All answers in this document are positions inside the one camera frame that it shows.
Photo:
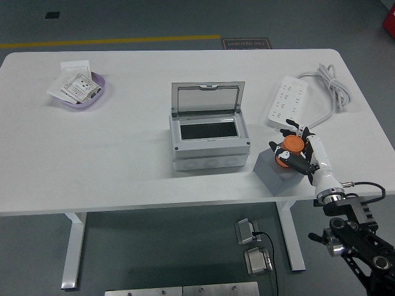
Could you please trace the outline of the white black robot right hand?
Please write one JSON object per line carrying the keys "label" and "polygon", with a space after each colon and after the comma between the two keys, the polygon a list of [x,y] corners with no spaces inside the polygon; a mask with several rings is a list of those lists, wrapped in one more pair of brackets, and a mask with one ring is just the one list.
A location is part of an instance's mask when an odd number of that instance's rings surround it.
{"label": "white black robot right hand", "polygon": [[295,130],[281,129],[284,140],[281,144],[269,142],[278,165],[309,177],[315,187],[317,201],[326,205],[345,199],[343,185],[333,176],[333,170],[320,138],[308,127],[291,119],[286,123]]}

